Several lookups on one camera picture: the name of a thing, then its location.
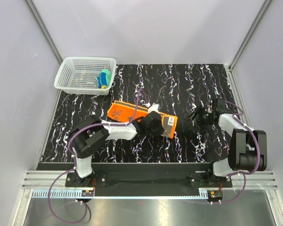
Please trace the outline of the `orange grey towel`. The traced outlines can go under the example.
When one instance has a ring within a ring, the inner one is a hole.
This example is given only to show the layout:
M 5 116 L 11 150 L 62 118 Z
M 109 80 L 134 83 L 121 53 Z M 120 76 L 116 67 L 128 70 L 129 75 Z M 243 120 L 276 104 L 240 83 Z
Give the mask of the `orange grey towel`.
M 116 100 L 108 109 L 107 116 L 117 122 L 128 122 L 134 114 L 135 107 L 135 104 Z M 147 107 L 138 106 L 134 119 L 142 116 L 145 117 L 149 112 Z M 178 117 L 162 112 L 159 112 L 159 114 L 162 118 L 162 126 L 165 130 L 162 136 L 172 139 L 174 137 Z

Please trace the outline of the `yellow blue crocodile towel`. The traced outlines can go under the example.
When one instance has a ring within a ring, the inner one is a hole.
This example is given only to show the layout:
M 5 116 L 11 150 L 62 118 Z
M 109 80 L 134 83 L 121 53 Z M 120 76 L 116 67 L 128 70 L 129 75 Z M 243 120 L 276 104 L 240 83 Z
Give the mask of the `yellow blue crocodile towel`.
M 107 69 L 103 69 L 97 76 L 98 87 L 100 89 L 107 89 L 111 81 L 111 72 Z

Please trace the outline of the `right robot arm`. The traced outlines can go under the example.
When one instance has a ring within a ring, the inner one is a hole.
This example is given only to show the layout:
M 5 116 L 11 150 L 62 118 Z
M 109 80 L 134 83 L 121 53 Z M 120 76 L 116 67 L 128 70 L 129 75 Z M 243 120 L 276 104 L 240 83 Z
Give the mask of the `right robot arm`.
M 227 158 L 213 163 L 204 176 L 209 186 L 217 186 L 222 177 L 251 175 L 267 168 L 267 134 L 242 122 L 239 116 L 243 114 L 244 111 L 234 103 L 217 98 L 207 107 L 197 106 L 184 119 L 191 121 L 198 130 L 217 125 L 231 137 Z

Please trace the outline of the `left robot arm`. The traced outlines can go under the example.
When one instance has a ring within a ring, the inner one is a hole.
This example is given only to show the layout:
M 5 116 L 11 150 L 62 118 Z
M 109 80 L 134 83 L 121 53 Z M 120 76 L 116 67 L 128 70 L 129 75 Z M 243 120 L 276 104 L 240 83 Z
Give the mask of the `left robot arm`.
M 92 182 L 92 155 L 107 140 L 133 140 L 146 135 L 161 136 L 163 133 L 162 117 L 157 112 L 125 123 L 102 121 L 95 115 L 91 116 L 69 134 L 67 148 L 75 161 L 76 181 L 81 186 Z

